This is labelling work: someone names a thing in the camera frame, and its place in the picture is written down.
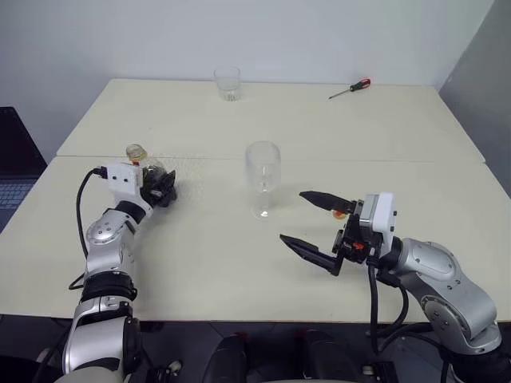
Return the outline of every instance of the drinking glass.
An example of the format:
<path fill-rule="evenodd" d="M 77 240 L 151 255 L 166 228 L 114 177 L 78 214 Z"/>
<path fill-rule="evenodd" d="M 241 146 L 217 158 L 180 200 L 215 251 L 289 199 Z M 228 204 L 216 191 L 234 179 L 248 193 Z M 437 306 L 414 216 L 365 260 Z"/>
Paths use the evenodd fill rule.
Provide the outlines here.
<path fill-rule="evenodd" d="M 241 97 L 240 70 L 235 66 L 215 69 L 213 72 L 220 97 L 226 101 L 236 101 Z"/>
<path fill-rule="evenodd" d="M 245 164 L 252 190 L 252 213 L 266 219 L 271 210 L 271 193 L 280 184 L 279 147 L 269 141 L 257 141 L 247 148 Z"/>

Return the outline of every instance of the laptop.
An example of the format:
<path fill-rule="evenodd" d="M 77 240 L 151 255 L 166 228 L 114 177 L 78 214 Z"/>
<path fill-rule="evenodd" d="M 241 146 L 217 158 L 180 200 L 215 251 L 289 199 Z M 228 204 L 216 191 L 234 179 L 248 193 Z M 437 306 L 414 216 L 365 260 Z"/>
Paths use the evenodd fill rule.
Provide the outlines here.
<path fill-rule="evenodd" d="M 0 107 L 0 232 L 46 169 L 38 147 L 12 107 Z"/>

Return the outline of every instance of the plastic bottle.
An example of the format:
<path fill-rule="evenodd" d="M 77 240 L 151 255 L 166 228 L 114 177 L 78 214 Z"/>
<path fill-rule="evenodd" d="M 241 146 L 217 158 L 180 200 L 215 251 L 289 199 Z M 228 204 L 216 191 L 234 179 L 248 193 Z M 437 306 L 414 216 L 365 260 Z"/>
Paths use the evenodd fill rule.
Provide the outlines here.
<path fill-rule="evenodd" d="M 139 144 L 131 144 L 126 147 L 126 155 L 134 165 L 143 168 L 144 184 L 158 184 L 161 177 L 167 173 L 163 164 L 156 158 L 148 156 L 145 149 Z"/>

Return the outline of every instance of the white table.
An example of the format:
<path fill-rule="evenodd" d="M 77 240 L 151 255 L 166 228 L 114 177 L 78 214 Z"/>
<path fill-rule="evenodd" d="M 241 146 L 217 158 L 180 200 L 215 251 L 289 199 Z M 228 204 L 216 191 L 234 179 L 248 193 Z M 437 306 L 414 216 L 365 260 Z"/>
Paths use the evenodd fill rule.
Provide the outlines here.
<path fill-rule="evenodd" d="M 68 284 L 84 268 L 74 215 L 76 191 L 90 168 L 114 158 L 57 157 L 0 235 L 0 312 L 70 317 L 80 292 Z M 365 270 L 345 262 L 335 278 L 279 240 L 296 236 L 329 250 L 341 222 L 298 197 L 304 190 L 348 199 L 393 191 L 396 235 L 448 247 L 466 274 L 511 319 L 511 203 L 484 164 L 283 162 L 275 216 L 251 216 L 242 160 L 165 159 L 177 170 L 179 198 L 156 211 L 137 238 L 135 315 L 142 320 L 368 322 Z M 88 227 L 112 207 L 106 182 L 83 196 Z M 379 286 L 381 321 L 401 307 L 398 291 Z M 425 320 L 412 299 L 410 321 Z"/>
<path fill-rule="evenodd" d="M 142 144 L 154 156 L 243 158 L 256 140 L 286 160 L 484 162 L 433 87 L 244 84 L 241 101 L 209 81 L 112 80 L 58 151 L 124 156 Z"/>

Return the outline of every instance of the floor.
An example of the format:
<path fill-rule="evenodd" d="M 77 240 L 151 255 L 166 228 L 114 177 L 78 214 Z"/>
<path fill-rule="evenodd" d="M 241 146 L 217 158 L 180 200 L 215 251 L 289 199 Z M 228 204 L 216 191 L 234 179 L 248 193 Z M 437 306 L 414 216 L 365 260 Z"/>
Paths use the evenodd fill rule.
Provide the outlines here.
<path fill-rule="evenodd" d="M 69 321 L 51 318 L 0 316 L 0 355 L 37 358 L 50 347 Z M 198 383 L 208 360 L 223 337 L 245 333 L 248 337 L 251 370 L 249 383 L 299 377 L 295 358 L 296 335 L 302 330 L 317 329 L 333 338 L 350 343 L 351 356 L 359 365 L 371 361 L 367 324 L 269 323 L 269 322 L 143 322 L 143 343 L 155 365 L 181 360 L 183 369 L 175 382 Z M 507 345 L 511 331 L 502 325 Z M 401 383 L 439 382 L 441 361 L 435 349 L 414 339 L 397 340 L 382 355 L 396 365 Z M 133 374 L 131 383 L 145 381 L 144 363 Z"/>

